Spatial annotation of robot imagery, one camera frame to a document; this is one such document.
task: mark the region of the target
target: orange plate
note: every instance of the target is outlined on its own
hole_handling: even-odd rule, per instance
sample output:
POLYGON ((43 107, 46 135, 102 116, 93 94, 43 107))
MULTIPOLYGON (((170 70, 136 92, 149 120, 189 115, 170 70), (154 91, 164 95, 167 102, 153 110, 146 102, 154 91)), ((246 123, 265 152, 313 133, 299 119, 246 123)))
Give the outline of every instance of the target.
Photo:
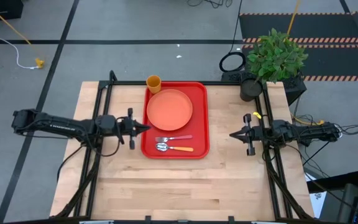
POLYGON ((163 90, 154 95, 147 105, 147 117, 156 127, 173 131, 189 122, 193 105, 186 94, 179 90, 163 90))

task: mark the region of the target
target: yellow cable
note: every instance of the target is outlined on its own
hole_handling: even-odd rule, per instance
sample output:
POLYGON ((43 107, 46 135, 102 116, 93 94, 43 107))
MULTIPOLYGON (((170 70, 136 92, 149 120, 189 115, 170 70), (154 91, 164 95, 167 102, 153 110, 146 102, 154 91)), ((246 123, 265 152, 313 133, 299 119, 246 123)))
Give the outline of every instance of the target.
MULTIPOLYGON (((36 52, 38 52, 37 49, 30 43, 30 41, 27 40, 27 38, 24 37, 19 31, 17 31, 10 23, 8 23, 1 15, 0 15, 0 19, 1 19, 2 21, 4 21, 5 24, 8 25, 17 35, 19 35, 20 37, 22 37, 29 45, 31 45, 36 52)), ((40 60, 39 58, 36 58, 36 59, 35 59, 35 62, 36 62, 36 64, 37 64, 38 67, 42 68, 42 67, 44 66, 44 62, 45 62, 45 61, 44 61, 44 60, 40 60)))
POLYGON ((292 18, 291 18, 290 26, 289 26, 288 31, 287 31, 287 35, 290 35, 291 28, 292 28, 292 24, 293 24, 293 20, 295 19, 295 15, 296 15, 297 12, 298 12, 299 3, 301 3, 301 0, 297 0, 297 1, 296 1, 295 11, 294 11, 293 14, 292 14, 292 18))
POLYGON ((320 120, 319 122, 316 122, 316 123, 315 122, 311 123, 311 122, 305 122, 305 121, 300 120, 299 118, 295 117, 292 113, 291 113, 291 116, 292 116, 292 118, 295 118, 295 120, 298 123, 301 123, 301 124, 307 124, 307 125, 322 125, 322 124, 324 124, 323 120, 320 120))

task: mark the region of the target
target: wooden tabletop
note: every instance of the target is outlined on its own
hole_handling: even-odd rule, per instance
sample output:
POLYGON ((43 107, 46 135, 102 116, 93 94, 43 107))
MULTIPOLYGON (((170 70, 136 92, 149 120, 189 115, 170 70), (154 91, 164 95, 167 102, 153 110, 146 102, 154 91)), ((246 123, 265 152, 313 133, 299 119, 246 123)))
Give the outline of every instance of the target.
MULTIPOLYGON (((74 119, 92 117, 98 82, 83 82, 74 119)), ((134 119, 142 121, 145 86, 113 86, 109 114, 126 116, 134 109, 134 119)), ((129 140, 112 157, 102 157, 95 192, 92 219, 144 220, 219 220, 234 216, 237 221, 274 220, 269 182, 262 145, 255 142, 255 156, 247 156, 247 145, 229 137, 243 127, 242 117, 256 111, 255 102, 239 97, 239 86, 206 86, 208 92, 209 154, 200 160, 157 160, 146 158, 129 140)), ((282 83, 269 83, 268 93, 274 119, 290 121, 282 83)), ((258 121, 252 117, 252 126, 258 121)), ((105 138, 102 153, 115 150, 117 138, 105 138)), ((65 157, 79 143, 69 140, 65 157)), ((289 191, 303 209, 313 215, 299 153, 281 149, 289 191)), ((51 215, 56 215, 78 188, 85 150, 71 158, 60 173, 51 215)), ((281 216, 285 216, 278 190, 281 216)), ((85 214, 84 194, 82 213, 85 214)))

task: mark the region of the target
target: pink handle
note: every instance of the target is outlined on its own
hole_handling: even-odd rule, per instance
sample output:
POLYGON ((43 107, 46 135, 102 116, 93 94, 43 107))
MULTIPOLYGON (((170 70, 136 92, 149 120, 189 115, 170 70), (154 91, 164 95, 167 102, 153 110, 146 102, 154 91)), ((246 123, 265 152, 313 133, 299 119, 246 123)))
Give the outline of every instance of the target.
POLYGON ((179 139, 191 139, 191 138, 193 138, 193 136, 191 134, 189 134, 186 136, 174 137, 173 139, 179 140, 179 139))

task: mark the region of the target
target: fork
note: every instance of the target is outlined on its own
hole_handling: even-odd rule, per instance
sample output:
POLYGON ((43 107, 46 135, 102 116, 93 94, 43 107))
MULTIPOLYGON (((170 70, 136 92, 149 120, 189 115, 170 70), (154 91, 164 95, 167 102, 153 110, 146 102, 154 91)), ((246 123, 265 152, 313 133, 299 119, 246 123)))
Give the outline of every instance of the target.
POLYGON ((178 137, 156 137, 156 142, 167 142, 168 140, 180 140, 180 139, 191 139, 193 136, 191 134, 186 136, 178 136, 178 137))

